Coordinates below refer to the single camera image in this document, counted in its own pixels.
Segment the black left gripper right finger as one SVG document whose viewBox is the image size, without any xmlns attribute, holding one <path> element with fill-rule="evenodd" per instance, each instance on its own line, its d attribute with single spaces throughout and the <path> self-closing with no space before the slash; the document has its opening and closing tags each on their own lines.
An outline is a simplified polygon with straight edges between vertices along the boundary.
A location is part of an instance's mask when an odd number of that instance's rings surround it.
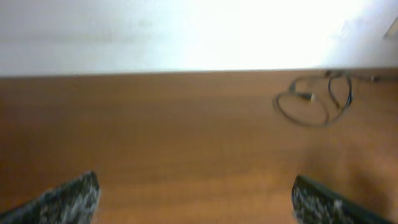
<svg viewBox="0 0 398 224">
<path fill-rule="evenodd" d="M 299 224 L 392 223 L 305 175 L 296 176 L 291 201 Z"/>
</svg>

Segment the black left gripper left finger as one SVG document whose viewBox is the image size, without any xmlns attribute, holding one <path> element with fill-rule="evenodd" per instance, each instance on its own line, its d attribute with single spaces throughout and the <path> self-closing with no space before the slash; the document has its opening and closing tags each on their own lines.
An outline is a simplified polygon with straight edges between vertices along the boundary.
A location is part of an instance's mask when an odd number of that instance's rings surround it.
<svg viewBox="0 0 398 224">
<path fill-rule="evenodd" d="M 97 175 L 88 171 L 37 198 L 2 212 L 1 223 L 90 224 L 99 200 Z"/>
</svg>

